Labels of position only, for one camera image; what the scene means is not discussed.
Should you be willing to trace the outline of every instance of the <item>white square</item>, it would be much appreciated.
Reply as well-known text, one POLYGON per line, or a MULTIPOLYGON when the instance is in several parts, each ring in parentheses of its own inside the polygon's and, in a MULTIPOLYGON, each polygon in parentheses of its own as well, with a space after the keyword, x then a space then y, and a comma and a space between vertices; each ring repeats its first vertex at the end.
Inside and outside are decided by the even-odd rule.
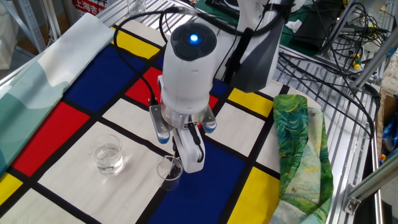
POLYGON ((0 223, 83 223, 35 190, 29 189, 24 196, 3 216, 0 223))
POLYGON ((279 95, 282 87, 283 87, 283 84, 281 84, 277 81, 271 80, 265 88, 260 90, 260 92, 265 95, 275 98, 275 96, 279 95))
POLYGON ((275 123, 272 125, 267 139, 261 148, 257 162, 273 171, 280 172, 279 142, 275 123))
POLYGON ((39 180, 101 223, 135 223, 162 184, 156 173, 161 157, 143 145, 96 123, 39 180), (125 167, 104 175, 88 155, 90 142, 113 134, 122 142, 125 167))
POLYGON ((156 137, 155 127, 148 111, 120 99, 103 116, 131 133, 150 141, 164 151, 174 154, 173 144, 161 144, 156 137))
POLYGON ((217 117, 217 128, 208 137, 249 156, 265 121, 227 103, 217 117))

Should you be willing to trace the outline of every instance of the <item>mondrian pattern tablecloth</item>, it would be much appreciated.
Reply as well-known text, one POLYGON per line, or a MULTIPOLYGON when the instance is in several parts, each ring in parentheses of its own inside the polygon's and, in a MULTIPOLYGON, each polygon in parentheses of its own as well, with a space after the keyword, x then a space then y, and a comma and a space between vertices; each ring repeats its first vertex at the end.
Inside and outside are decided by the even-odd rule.
MULTIPOLYGON (((201 128, 205 166, 165 192, 155 166, 172 145, 157 141, 139 79, 160 99, 164 52, 126 30, 118 43, 140 74, 112 44, 97 55, 1 177, 0 223, 268 223, 279 201, 273 99, 301 93, 271 82, 246 94, 216 82, 209 104, 218 127, 201 128), (101 174, 88 155, 104 133, 122 142, 118 175, 101 174)), ((319 108, 311 99, 308 106, 319 108)))

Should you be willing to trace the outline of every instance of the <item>glass cup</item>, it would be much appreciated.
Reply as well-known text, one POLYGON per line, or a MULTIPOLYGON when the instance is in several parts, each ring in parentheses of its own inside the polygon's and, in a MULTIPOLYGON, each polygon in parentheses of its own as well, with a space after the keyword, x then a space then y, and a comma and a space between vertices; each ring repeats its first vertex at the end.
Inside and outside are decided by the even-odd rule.
POLYGON ((160 188, 166 191, 175 190, 180 184, 183 170, 184 168, 179 158, 174 156, 163 157, 156 166, 157 174, 164 180, 160 188))
POLYGON ((115 174, 123 167, 122 143, 112 134, 100 135, 91 142, 88 154, 103 174, 115 174))
POLYGON ((146 11, 146 0, 127 0, 127 14, 129 16, 146 11))

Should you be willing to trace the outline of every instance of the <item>black line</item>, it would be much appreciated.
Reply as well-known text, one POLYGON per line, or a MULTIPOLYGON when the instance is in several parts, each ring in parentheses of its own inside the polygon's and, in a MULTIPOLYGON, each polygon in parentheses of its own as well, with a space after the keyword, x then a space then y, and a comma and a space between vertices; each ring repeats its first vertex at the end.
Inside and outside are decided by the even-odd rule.
MULTIPOLYGON (((114 49, 116 49, 116 46, 114 44, 110 44, 109 46, 114 48, 114 49)), ((124 53, 124 54, 126 54, 126 55, 128 55, 129 57, 134 57, 134 58, 137 58, 139 60, 142 60, 144 63, 147 63, 147 61, 148 61, 148 58, 144 58, 144 57, 135 55, 132 52, 130 52, 130 51, 128 51, 128 50, 126 50, 126 49, 124 49, 124 48, 122 48, 120 46, 119 46, 119 51, 124 53)))
POLYGON ((152 65, 152 67, 154 67, 154 68, 158 69, 159 71, 163 72, 163 67, 162 67, 162 66, 159 66, 159 65, 157 65, 156 63, 155 63, 155 64, 153 64, 153 65, 152 65))
POLYGON ((257 139, 256 142, 253 145, 253 148, 251 149, 251 152, 249 154, 249 160, 254 163, 256 162, 260 151, 262 149, 262 146, 264 145, 269 131, 272 128, 272 125, 274 124, 274 108, 271 109, 271 112, 269 113, 271 116, 269 116, 269 118, 267 119, 266 123, 263 125, 257 139))
POLYGON ((157 47, 158 49, 162 49, 162 48, 163 48, 163 47, 160 46, 159 44, 155 44, 155 43, 153 43, 152 41, 147 40, 147 39, 145 39, 145 38, 143 38, 143 37, 141 37, 141 36, 139 36, 139 35, 137 35, 137 34, 134 34, 134 33, 130 32, 130 31, 124 29, 124 28, 120 28, 120 31, 123 31, 124 33, 126 33, 126 34, 128 34, 128 35, 130 35, 130 36, 132 36, 132 37, 135 37, 135 38, 137 38, 137 39, 139 39, 139 40, 141 40, 141 41, 143 41, 143 42, 145 42, 145 43, 147 43, 147 44, 150 44, 150 45, 152 45, 152 46, 154 46, 154 47, 157 47))
POLYGON ((266 174, 269 174, 271 177, 280 180, 280 174, 278 172, 276 172, 258 162, 255 163, 254 167, 265 172, 266 174))
POLYGON ((145 105, 145 104, 143 104, 143 103, 141 103, 141 102, 138 102, 137 100, 131 98, 130 96, 123 95, 123 96, 121 97, 121 99, 124 99, 124 100, 126 100, 127 102, 129 102, 129 103, 131 103, 131 104, 133 104, 133 105, 138 106, 139 108, 143 109, 144 111, 149 111, 149 106, 147 106, 147 105, 145 105))
POLYGON ((7 198, 7 200, 0 205, 0 217, 3 217, 29 189, 30 185, 23 183, 9 198, 7 198))
POLYGON ((152 197, 150 202, 148 203, 145 210, 141 213, 140 217, 138 218, 136 224, 146 224, 152 218, 153 214, 156 212, 157 208, 159 207, 160 203, 163 201, 163 198, 166 196, 167 192, 159 188, 156 194, 152 197))
POLYGON ((145 64, 144 68, 136 74, 133 78, 131 78, 98 112, 99 116, 102 116, 107 112, 120 98, 126 94, 126 92, 143 76, 148 70, 152 67, 153 64, 156 63, 156 60, 164 54, 163 50, 157 52, 154 56, 152 56, 148 63, 145 64))
POLYGON ((58 205, 62 209, 64 209, 69 214, 73 215, 75 218, 81 220, 84 223, 98 223, 100 222, 90 215, 82 212, 80 209, 73 206, 71 203, 67 202, 51 190, 45 188, 43 185, 39 183, 35 183, 32 188, 37 191, 39 194, 43 195, 45 198, 49 199, 54 204, 58 205))
POLYGON ((214 108, 212 109, 215 117, 217 117, 218 113, 223 108, 226 100, 228 99, 229 95, 232 93, 233 90, 234 90, 234 88, 228 87, 228 89, 224 92, 223 96, 216 96, 218 101, 217 101, 216 105, 214 106, 214 108))
POLYGON ((228 223, 229 217, 231 216, 232 211, 234 210, 236 202, 238 201, 239 196, 241 195, 242 189, 246 184, 246 181, 250 175, 252 168, 253 168, 252 164, 246 163, 244 165, 241 175, 239 175, 238 180, 236 181, 236 184, 231 192, 231 195, 228 198, 228 201, 225 204, 223 211, 221 212, 221 215, 217 223, 222 223, 222 224, 228 223))
POLYGON ((240 152, 238 152, 238 151, 236 151, 234 149, 231 149, 230 147, 225 146, 224 144, 219 143, 218 141, 215 141, 211 137, 204 135, 204 133, 205 133, 205 131, 203 130, 202 139, 205 142, 210 143, 211 145, 217 147, 218 149, 221 149, 222 151, 227 152, 228 154, 231 154, 234 157, 237 157, 237 158, 241 159, 244 162, 248 162, 248 158, 246 156, 242 155, 240 152))
POLYGON ((21 173, 15 168, 10 167, 8 172, 17 177, 20 181, 23 182, 22 186, 14 192, 14 194, 7 199, 4 204, 0 205, 0 217, 2 217, 15 203, 21 199, 21 197, 26 194, 29 189, 33 189, 43 197, 49 199, 54 204, 58 205, 62 209, 64 209, 69 214, 73 215, 75 218, 81 220, 84 223, 100 223, 95 218, 87 215, 86 213, 82 212, 80 209, 73 206, 71 203, 67 202, 57 194, 53 193, 51 190, 45 188, 43 185, 36 182, 34 179, 29 178, 25 174, 21 173))
MULTIPOLYGON (((288 91, 289 91, 289 87, 286 85, 283 85, 279 94, 280 95, 287 94, 288 91)), ((259 118, 259 114, 257 114, 257 113, 253 114, 253 112, 248 111, 247 108, 240 106, 237 103, 231 102, 230 100, 227 100, 227 102, 229 104, 232 104, 233 106, 259 118)), ((260 154, 260 151, 266 141, 266 138, 269 135, 272 125, 274 124, 274 109, 273 108, 271 109, 271 112, 269 113, 268 118, 264 119, 265 117, 263 117, 262 115, 261 115, 261 117, 262 117, 261 119, 264 120, 266 123, 264 124, 264 126, 261 129, 261 132, 258 135, 257 140, 253 145, 253 148, 250 152, 248 159, 244 160, 244 161, 247 161, 247 163, 245 164, 241 175, 239 176, 238 180, 236 181, 234 189, 231 192, 231 195, 229 196, 226 206, 224 207, 217 223, 227 223, 228 222, 228 220, 235 208, 236 202, 238 201, 239 196, 241 195, 243 187, 246 184, 246 181, 247 181, 253 167, 260 169, 261 171, 265 172, 266 174, 269 174, 272 177, 275 177, 276 179, 280 179, 280 175, 278 172, 275 172, 274 170, 256 162, 258 155, 260 154)))
MULTIPOLYGON (((77 110, 81 110, 82 109, 82 107, 80 106, 80 105, 77 105, 77 108, 76 108, 77 110)), ((168 152, 165 152, 163 149, 161 149, 161 148, 159 148, 159 147, 157 147, 157 146, 155 146, 153 143, 151 143, 150 141, 148 141, 148 140, 146 140, 146 139, 143 139, 143 138, 141 138, 141 137, 139 137, 139 136, 137 136, 137 135, 135 135, 134 133, 132 133, 132 132, 130 132, 130 131, 128 131, 128 130, 126 130, 126 129, 124 129, 123 127, 120 127, 119 125, 117 125, 117 124, 115 124, 115 123, 113 123, 112 121, 108 121, 107 119, 105 119, 104 117, 102 117, 102 116, 100 116, 99 114, 93 114, 92 112, 91 112, 91 115, 92 115, 92 117, 91 117, 91 119, 90 120, 93 120, 92 122, 92 124, 90 125, 90 127, 88 128, 88 129, 85 129, 85 130, 82 130, 82 133, 84 134, 85 132, 87 132, 91 127, 92 127, 92 125, 94 125, 94 123, 95 122, 100 122, 101 124, 103 124, 103 125, 105 125, 105 126, 107 126, 107 127, 109 127, 109 128, 112 128, 113 130, 115 130, 115 131, 117 131, 118 133, 120 133, 120 134, 122 134, 122 135, 124 135, 125 137, 127 137, 127 138, 129 138, 129 139, 131 139, 131 140, 133 140, 133 141, 135 141, 135 142, 137 142, 138 144, 142 144, 143 146, 145 146, 145 147, 147 147, 148 149, 150 149, 152 152, 154 152, 154 153, 156 153, 156 154, 158 154, 158 155, 160 155, 160 156, 171 156, 171 154, 169 154, 168 152)), ((72 141, 73 141, 73 143, 74 142, 76 142, 77 140, 79 140, 80 138, 81 138, 81 136, 79 136, 78 138, 75 138, 74 137, 74 135, 70 138, 70 140, 72 139, 72 141)), ((68 150, 69 150, 69 148, 70 147, 72 147, 73 145, 68 145, 68 146, 66 146, 66 149, 65 149, 65 152, 63 152, 63 154, 62 155, 60 155, 59 157, 57 156, 57 158, 58 159, 60 159, 68 150)))
POLYGON ((69 99, 66 98, 66 97, 63 97, 63 98, 61 99, 61 102, 64 102, 64 103, 67 104, 68 106, 71 106, 72 108, 74 108, 74 109, 76 109, 76 110, 78 110, 78 111, 80 111, 80 112, 82 112, 82 113, 84 113, 84 114, 87 114, 87 115, 90 116, 90 117, 93 117, 93 116, 95 115, 95 113, 92 112, 91 110, 86 109, 84 106, 80 106, 80 104, 75 103, 74 101, 69 100, 69 99))
POLYGON ((257 113, 257 112, 254 112, 254 111, 250 110, 249 108, 246 108, 246 107, 240 105, 239 103, 235 103, 235 102, 233 102, 233 101, 231 101, 231 100, 227 100, 226 102, 227 102, 228 104, 231 104, 232 106, 238 108, 238 109, 243 110, 244 112, 246 112, 246 113, 248 113, 248 114, 250 114, 250 115, 252 115, 252 116, 255 116, 255 117, 258 118, 258 119, 261 119, 261 120, 263 120, 263 121, 267 121, 267 118, 266 118, 264 115, 261 115, 261 114, 259 114, 259 113, 257 113))
POLYGON ((113 123, 112 121, 108 121, 105 118, 100 118, 98 120, 100 123, 102 123, 103 125, 106 125, 110 128, 112 128, 113 130, 117 131, 118 133, 124 135, 125 137, 139 143, 142 144, 143 146, 147 147, 149 150, 151 150, 152 152, 164 157, 164 156, 172 156, 171 154, 169 154, 168 152, 164 151, 163 149, 155 146, 153 143, 151 143, 150 141, 143 139, 133 133, 131 133, 130 131, 120 127, 119 125, 113 123))
POLYGON ((265 99, 267 99, 267 100, 270 100, 270 101, 274 101, 274 98, 273 97, 270 97, 269 95, 267 95, 267 94, 264 94, 264 93, 261 93, 260 91, 258 91, 258 92, 255 92, 254 94, 257 94, 257 95, 259 95, 259 96, 262 96, 263 98, 265 98, 265 99))
POLYGON ((58 161, 65 153, 96 123, 91 117, 73 135, 65 141, 53 154, 33 173, 31 180, 39 181, 40 178, 58 161))

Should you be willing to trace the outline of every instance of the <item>fabric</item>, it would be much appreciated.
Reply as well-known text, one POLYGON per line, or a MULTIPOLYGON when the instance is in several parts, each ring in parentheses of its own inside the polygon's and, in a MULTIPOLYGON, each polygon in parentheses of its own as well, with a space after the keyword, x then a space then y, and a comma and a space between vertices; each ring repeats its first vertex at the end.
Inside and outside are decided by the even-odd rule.
POLYGON ((279 204, 270 223, 325 223, 333 176, 323 112, 299 95, 274 99, 280 156, 279 204))
POLYGON ((86 14, 10 83, 0 99, 0 176, 112 36, 111 29, 86 14))
MULTIPOLYGON (((148 29, 132 23, 128 30, 139 40, 136 45, 159 49, 151 39, 157 31, 148 29)), ((256 95, 245 95, 215 80, 209 105, 218 125, 212 134, 200 128, 205 166, 197 174, 183 174, 179 187, 165 192, 155 167, 173 153, 172 144, 158 142, 148 92, 139 79, 144 74, 158 88, 164 56, 152 51, 147 59, 135 53, 123 50, 137 74, 122 66, 109 44, 74 81, 8 168, 8 177, 0 179, 0 223, 269 222, 280 188, 273 101, 299 92, 270 82, 256 95), (250 105, 243 99, 259 102, 250 105), (125 167, 118 175, 101 174, 87 153, 100 134, 122 142, 125 167)), ((312 107, 319 106, 305 97, 312 107)))

